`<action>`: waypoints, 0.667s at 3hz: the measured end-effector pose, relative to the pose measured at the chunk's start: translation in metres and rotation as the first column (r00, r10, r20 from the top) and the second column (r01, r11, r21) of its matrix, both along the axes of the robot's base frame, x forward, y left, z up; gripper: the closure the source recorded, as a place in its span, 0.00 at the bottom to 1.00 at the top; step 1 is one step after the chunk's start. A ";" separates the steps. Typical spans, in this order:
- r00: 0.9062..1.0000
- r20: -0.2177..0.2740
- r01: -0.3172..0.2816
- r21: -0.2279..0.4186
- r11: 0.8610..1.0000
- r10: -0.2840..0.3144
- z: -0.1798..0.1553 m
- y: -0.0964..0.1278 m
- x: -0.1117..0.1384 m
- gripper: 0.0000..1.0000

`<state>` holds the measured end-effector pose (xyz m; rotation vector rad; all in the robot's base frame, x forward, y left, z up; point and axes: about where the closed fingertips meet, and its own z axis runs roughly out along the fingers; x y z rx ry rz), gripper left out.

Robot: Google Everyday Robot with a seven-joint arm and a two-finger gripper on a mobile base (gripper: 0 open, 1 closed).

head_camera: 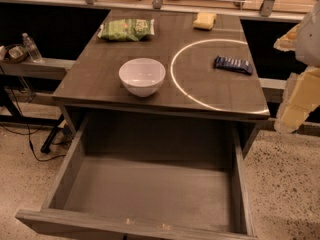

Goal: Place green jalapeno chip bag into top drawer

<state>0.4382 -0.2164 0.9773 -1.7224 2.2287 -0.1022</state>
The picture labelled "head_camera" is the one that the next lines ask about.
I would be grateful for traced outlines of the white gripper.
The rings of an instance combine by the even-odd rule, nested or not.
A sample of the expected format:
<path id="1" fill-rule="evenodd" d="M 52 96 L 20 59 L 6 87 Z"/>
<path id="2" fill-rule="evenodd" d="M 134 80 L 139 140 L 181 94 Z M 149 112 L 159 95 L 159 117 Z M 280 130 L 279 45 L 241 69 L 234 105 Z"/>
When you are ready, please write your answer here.
<path id="1" fill-rule="evenodd" d="M 274 124 L 277 132 L 293 133 L 320 106 L 320 0 L 273 47 L 283 52 L 295 50 L 296 59 L 308 65 L 303 73 L 287 80 Z"/>

